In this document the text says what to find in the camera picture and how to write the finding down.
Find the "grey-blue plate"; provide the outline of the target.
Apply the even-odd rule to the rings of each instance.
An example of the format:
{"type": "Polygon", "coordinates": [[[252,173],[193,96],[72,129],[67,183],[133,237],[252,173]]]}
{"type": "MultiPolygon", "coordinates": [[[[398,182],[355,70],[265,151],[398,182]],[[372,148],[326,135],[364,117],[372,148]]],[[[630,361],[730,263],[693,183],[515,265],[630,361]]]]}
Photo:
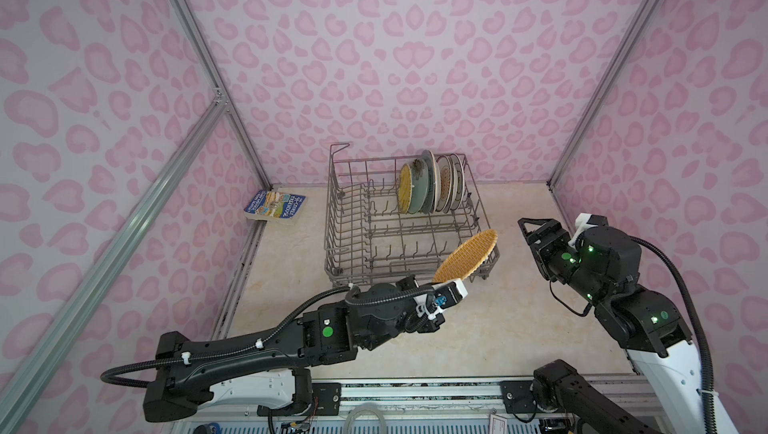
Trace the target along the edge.
{"type": "Polygon", "coordinates": [[[436,161],[436,157],[434,153],[429,150],[423,150],[421,154],[421,158],[425,161],[427,165],[427,175],[428,175],[428,190],[427,195],[424,201],[424,204],[422,205],[422,212],[430,214],[434,212],[436,208],[437,200],[439,199],[439,190],[440,190],[440,180],[439,180],[439,170],[438,165],[436,161]]]}

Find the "colourful book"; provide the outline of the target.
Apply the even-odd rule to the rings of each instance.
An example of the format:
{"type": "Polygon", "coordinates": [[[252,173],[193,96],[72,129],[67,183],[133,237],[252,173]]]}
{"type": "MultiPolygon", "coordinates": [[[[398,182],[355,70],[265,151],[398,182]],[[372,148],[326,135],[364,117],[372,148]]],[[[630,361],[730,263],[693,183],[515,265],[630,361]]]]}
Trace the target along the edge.
{"type": "Polygon", "coordinates": [[[244,208],[244,214],[253,220],[292,223],[300,216],[306,200],[301,194],[259,190],[244,208]]]}

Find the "grey metal frame post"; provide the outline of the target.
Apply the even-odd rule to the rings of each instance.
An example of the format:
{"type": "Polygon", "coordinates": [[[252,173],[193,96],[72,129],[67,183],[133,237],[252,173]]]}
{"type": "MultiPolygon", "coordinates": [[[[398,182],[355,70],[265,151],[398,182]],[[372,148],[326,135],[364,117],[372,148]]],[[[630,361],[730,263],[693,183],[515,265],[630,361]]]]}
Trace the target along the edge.
{"type": "Polygon", "coordinates": [[[177,16],[182,30],[184,31],[198,62],[200,62],[200,66],[202,67],[212,90],[214,90],[216,94],[216,102],[219,102],[220,108],[223,108],[224,114],[231,127],[234,129],[236,139],[239,141],[245,152],[246,160],[251,165],[261,185],[265,189],[271,189],[273,183],[270,181],[266,169],[257,154],[255,144],[247,131],[245,121],[231,96],[230,89],[228,88],[222,76],[222,71],[213,56],[211,46],[208,40],[206,40],[204,30],[202,30],[202,27],[194,14],[190,0],[169,0],[169,4],[172,12],[177,16]]]}

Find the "green bamboo woven tray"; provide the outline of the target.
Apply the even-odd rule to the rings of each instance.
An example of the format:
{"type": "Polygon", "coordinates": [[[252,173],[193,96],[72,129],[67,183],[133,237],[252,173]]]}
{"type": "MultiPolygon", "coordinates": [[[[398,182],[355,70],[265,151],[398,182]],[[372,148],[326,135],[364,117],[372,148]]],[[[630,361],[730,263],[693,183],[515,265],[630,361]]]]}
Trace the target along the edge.
{"type": "Polygon", "coordinates": [[[409,212],[412,200],[413,178],[411,164],[406,162],[400,169],[399,182],[397,188],[398,210],[400,213],[409,212]]]}

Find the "cream floral plate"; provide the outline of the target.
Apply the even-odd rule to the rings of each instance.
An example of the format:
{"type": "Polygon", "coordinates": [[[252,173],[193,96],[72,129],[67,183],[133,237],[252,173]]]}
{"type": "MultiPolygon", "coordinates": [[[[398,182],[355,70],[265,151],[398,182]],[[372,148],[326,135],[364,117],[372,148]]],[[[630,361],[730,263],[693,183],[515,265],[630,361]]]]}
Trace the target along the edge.
{"type": "Polygon", "coordinates": [[[453,171],[453,191],[450,209],[456,210],[461,204],[461,174],[459,173],[459,156],[455,153],[450,155],[451,166],[453,171]]]}

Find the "orange woven round tray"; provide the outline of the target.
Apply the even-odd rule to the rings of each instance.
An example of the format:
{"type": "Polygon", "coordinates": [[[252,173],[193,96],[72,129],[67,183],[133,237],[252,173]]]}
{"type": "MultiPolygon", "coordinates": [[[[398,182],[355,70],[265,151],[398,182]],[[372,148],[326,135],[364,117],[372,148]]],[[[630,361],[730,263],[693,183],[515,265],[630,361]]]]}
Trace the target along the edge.
{"type": "Polygon", "coordinates": [[[494,229],[475,234],[459,245],[441,263],[432,282],[439,284],[455,279],[466,279],[489,258],[497,242],[498,233],[494,229]]]}

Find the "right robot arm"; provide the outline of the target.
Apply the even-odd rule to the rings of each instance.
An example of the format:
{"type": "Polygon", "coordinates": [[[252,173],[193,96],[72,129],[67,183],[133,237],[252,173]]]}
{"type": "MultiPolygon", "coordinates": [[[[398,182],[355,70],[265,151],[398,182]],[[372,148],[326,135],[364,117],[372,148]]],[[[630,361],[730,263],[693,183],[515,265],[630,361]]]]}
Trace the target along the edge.
{"type": "Polygon", "coordinates": [[[692,296],[678,268],[652,243],[582,213],[569,233],[553,218],[521,218],[518,226],[540,274],[586,300],[645,377],[677,433],[734,433],[737,428],[714,387],[712,353],[692,296]],[[684,307],[639,282],[643,250],[670,271],[684,307]]]}

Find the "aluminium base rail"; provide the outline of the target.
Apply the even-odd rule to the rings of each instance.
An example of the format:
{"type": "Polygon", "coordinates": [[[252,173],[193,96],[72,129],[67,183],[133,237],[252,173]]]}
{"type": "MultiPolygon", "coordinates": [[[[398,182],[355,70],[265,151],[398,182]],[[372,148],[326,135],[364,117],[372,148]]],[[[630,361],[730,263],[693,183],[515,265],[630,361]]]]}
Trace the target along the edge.
{"type": "MultiPolygon", "coordinates": [[[[670,421],[649,383],[630,375],[584,375],[601,394],[644,424],[673,433],[670,421]]],[[[538,412],[530,405],[529,377],[457,377],[320,379],[338,384],[330,406],[334,415],[313,416],[308,426],[287,428],[303,433],[342,433],[347,414],[356,406],[377,403],[388,433],[575,433],[578,414],[569,410],[538,412]]],[[[271,433],[267,417],[255,404],[202,408],[183,421],[160,428],[161,433],[271,433]]],[[[375,420],[359,419],[354,433],[379,433],[375,420]]]]}

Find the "pale green plate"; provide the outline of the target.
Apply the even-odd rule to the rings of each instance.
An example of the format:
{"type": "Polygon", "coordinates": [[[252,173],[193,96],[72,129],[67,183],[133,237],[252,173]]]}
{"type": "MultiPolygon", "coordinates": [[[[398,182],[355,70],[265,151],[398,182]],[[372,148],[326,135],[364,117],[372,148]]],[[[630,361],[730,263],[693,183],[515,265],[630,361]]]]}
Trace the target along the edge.
{"type": "Polygon", "coordinates": [[[429,187],[429,175],[426,162],[418,158],[410,164],[411,168],[411,200],[408,207],[410,214],[416,214],[424,206],[429,187]]]}

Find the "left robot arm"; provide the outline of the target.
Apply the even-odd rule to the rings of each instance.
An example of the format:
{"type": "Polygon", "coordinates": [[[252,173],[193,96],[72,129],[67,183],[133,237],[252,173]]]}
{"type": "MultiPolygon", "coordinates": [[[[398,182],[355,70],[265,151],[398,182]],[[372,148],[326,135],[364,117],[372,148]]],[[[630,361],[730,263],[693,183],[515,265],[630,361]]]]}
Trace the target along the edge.
{"type": "Polygon", "coordinates": [[[367,291],[342,287],[318,294],[276,327],[214,341],[192,341],[178,331],[160,337],[156,378],[143,412],[153,423],[181,420],[213,400],[214,385],[265,371],[297,371],[349,362],[403,333],[432,333],[444,312],[467,295],[462,281],[418,285],[413,277],[367,291]],[[326,303],[338,292],[344,299],[326,303]]]}

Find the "clear tubing loop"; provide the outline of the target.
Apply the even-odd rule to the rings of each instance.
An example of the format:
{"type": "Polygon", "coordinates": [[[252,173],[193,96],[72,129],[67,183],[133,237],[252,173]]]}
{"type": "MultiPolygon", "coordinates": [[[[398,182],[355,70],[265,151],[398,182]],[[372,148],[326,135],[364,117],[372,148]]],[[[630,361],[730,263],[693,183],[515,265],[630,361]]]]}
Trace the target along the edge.
{"type": "Polygon", "coordinates": [[[359,419],[375,420],[379,433],[388,433],[389,426],[383,410],[377,403],[367,402],[354,407],[346,416],[342,427],[343,434],[353,434],[359,419]]]}

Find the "white plate orange sunburst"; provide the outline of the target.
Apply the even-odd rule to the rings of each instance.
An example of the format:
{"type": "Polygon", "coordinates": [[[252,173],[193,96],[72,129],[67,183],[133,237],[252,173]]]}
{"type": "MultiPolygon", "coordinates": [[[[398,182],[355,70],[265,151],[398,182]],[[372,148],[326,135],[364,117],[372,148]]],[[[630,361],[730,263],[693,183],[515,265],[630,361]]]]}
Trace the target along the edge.
{"type": "Polygon", "coordinates": [[[436,203],[436,211],[446,212],[453,191],[453,167],[451,158],[448,155],[439,156],[437,158],[437,167],[440,181],[440,196],[436,203]]]}

